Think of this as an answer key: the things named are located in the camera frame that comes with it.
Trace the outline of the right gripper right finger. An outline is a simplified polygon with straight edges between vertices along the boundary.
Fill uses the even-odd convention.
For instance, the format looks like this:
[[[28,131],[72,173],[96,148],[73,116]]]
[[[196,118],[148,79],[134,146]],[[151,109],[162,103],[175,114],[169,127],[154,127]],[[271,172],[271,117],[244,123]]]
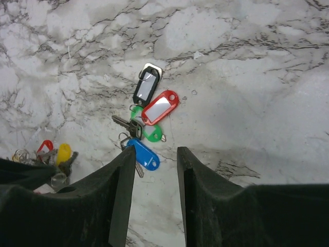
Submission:
[[[328,185],[241,187],[177,149],[186,246],[328,246]]]

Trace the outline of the yellow key tag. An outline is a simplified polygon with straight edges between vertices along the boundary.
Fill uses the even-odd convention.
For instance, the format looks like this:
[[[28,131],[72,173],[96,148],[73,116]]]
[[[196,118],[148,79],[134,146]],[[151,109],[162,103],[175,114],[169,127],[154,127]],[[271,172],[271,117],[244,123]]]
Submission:
[[[66,162],[71,157],[71,147],[67,143],[60,144],[58,148],[57,158],[56,158],[56,165],[60,165],[63,162]]]

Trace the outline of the small red key tag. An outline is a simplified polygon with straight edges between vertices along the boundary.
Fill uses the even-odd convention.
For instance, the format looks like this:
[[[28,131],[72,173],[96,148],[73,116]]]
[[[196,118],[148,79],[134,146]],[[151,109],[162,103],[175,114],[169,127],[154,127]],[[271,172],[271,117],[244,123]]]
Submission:
[[[53,143],[51,140],[44,140],[40,147],[38,148],[36,154],[48,153],[53,150]]]

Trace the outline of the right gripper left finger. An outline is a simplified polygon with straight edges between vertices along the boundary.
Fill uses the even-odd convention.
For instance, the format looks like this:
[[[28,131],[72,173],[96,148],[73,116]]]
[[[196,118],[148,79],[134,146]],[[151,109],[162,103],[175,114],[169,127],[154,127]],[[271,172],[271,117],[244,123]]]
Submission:
[[[55,169],[1,160],[1,246],[125,246],[136,154],[56,193],[36,193]]]

